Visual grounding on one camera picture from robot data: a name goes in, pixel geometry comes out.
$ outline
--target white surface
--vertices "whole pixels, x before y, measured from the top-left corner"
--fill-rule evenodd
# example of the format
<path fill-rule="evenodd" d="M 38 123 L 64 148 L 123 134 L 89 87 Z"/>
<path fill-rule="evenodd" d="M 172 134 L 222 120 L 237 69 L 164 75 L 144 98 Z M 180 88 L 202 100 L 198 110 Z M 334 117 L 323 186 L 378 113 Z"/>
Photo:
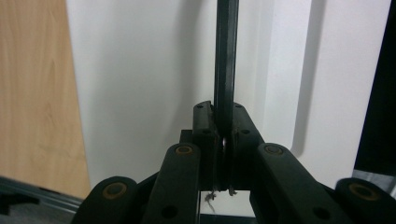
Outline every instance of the white surface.
<path fill-rule="evenodd" d="M 216 1 L 67 6 L 91 184 L 141 181 L 191 128 L 192 107 L 213 99 Z M 388 9 L 389 0 L 240 1 L 235 101 L 330 187 L 352 173 Z M 251 216 L 239 197 L 217 199 L 217 213 Z"/>

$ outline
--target black metal bar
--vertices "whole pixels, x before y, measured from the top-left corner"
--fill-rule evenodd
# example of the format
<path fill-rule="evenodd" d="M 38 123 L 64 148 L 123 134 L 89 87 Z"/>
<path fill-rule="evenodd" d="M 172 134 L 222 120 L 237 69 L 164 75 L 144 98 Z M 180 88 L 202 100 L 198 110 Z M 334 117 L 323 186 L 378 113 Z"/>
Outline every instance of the black metal bar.
<path fill-rule="evenodd" d="M 233 122 L 238 0 L 219 0 L 216 32 L 215 122 L 221 137 L 229 137 Z"/>
<path fill-rule="evenodd" d="M 257 152 L 250 200 L 259 223 L 352 223 L 285 147 L 261 144 Z"/>
<path fill-rule="evenodd" d="M 222 215 L 200 215 L 200 224 L 258 224 L 255 217 L 231 217 Z"/>
<path fill-rule="evenodd" d="M 141 223 L 197 223 L 200 159 L 201 151 L 193 144 L 168 149 Z"/>
<path fill-rule="evenodd" d="M 37 198 L 32 198 L 23 194 L 2 194 L 0 193 L 0 215 L 9 215 L 9 210 L 12 205 L 21 203 L 35 203 L 38 204 Z"/>
<path fill-rule="evenodd" d="M 37 198 L 40 204 L 75 214 L 82 200 L 61 193 L 41 189 L 15 180 L 0 177 L 0 192 L 17 193 Z"/>

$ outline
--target screw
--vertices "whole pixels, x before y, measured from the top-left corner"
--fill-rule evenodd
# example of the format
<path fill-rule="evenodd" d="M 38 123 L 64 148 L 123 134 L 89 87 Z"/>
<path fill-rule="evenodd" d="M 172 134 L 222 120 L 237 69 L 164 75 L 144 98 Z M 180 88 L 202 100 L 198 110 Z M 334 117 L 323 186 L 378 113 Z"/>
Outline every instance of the screw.
<path fill-rule="evenodd" d="M 121 197 L 126 192 L 126 185 L 121 182 L 111 183 L 103 190 L 103 196 L 106 199 L 113 200 Z"/>
<path fill-rule="evenodd" d="M 181 146 L 176 149 L 177 155 L 188 155 L 192 153 L 192 147 Z"/>
<path fill-rule="evenodd" d="M 366 201 L 377 201 L 380 198 L 380 195 L 377 192 L 358 183 L 350 184 L 349 190 L 355 196 L 358 196 L 359 198 Z"/>
<path fill-rule="evenodd" d="M 277 147 L 277 146 L 266 146 L 265 147 L 265 151 L 270 153 L 270 154 L 277 155 L 277 156 L 283 154 L 282 148 Z"/>

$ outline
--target black plastic part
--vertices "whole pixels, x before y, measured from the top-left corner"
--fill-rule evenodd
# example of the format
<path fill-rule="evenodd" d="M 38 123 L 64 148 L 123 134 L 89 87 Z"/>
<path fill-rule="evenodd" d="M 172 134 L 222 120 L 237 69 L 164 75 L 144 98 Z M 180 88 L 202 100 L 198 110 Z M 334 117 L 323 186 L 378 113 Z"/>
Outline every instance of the black plastic part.
<path fill-rule="evenodd" d="M 116 184 L 116 187 L 106 190 L 112 184 Z M 139 216 L 134 203 L 136 195 L 137 185 L 130 178 L 114 176 L 103 180 L 81 204 L 72 223 L 134 222 Z"/>
<path fill-rule="evenodd" d="M 358 178 L 337 182 L 340 204 L 356 223 L 396 223 L 396 201 L 376 185 Z"/>
<path fill-rule="evenodd" d="M 233 123 L 238 3 L 238 0 L 218 1 L 214 110 L 221 138 L 229 137 Z"/>
<path fill-rule="evenodd" d="M 297 159 L 277 144 L 261 144 L 250 201 L 259 223 L 352 223 Z"/>
<path fill-rule="evenodd" d="M 181 130 L 179 143 L 192 143 L 192 130 Z"/>
<path fill-rule="evenodd" d="M 200 149 L 193 144 L 168 149 L 141 223 L 198 222 L 200 159 Z"/>
<path fill-rule="evenodd" d="M 37 198 L 32 198 L 23 194 L 0 194 L 0 215 L 9 215 L 9 207 L 21 203 L 38 203 Z"/>
<path fill-rule="evenodd" d="M 152 189 L 154 188 L 155 181 L 157 180 L 158 173 L 150 176 L 137 184 L 138 195 L 135 204 L 136 215 L 134 216 L 134 222 L 140 223 L 143 215 L 146 212 L 149 196 L 151 195 Z"/>
<path fill-rule="evenodd" d="M 264 143 L 262 136 L 251 120 L 246 109 L 239 104 L 233 105 L 232 142 L 229 150 L 228 166 L 230 185 L 233 189 L 250 190 L 254 179 L 254 155 L 257 147 Z"/>
<path fill-rule="evenodd" d="M 193 109 L 192 142 L 201 149 L 200 190 L 224 189 L 220 185 L 224 158 L 210 101 Z"/>

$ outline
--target wooden panel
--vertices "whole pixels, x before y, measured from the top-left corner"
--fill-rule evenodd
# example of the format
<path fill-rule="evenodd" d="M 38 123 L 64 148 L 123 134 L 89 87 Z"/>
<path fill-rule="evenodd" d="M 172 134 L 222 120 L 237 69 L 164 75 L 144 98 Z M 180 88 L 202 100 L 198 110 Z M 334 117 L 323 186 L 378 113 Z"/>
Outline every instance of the wooden panel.
<path fill-rule="evenodd" d="M 64 0 L 0 0 L 0 175 L 85 197 Z"/>

